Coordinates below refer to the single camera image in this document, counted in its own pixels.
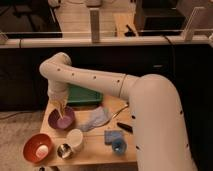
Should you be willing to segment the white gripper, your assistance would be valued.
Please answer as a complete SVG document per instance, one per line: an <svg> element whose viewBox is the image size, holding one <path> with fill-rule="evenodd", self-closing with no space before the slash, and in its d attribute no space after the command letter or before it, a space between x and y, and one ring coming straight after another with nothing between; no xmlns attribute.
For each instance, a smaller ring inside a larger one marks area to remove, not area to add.
<svg viewBox="0 0 213 171"><path fill-rule="evenodd" d="M66 106L68 101L68 90L63 91L49 90L48 97L51 103L58 102L61 105Z"/></svg>

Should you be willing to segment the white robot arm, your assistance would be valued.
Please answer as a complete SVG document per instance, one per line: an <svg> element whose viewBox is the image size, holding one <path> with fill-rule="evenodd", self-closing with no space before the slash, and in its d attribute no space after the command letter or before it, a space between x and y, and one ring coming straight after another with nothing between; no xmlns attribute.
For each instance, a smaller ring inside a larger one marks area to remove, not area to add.
<svg viewBox="0 0 213 171"><path fill-rule="evenodd" d="M48 80L51 100L63 102L75 84L128 102L139 171L198 171L180 96L166 77L79 69L63 52L43 61L39 71Z"/></svg>

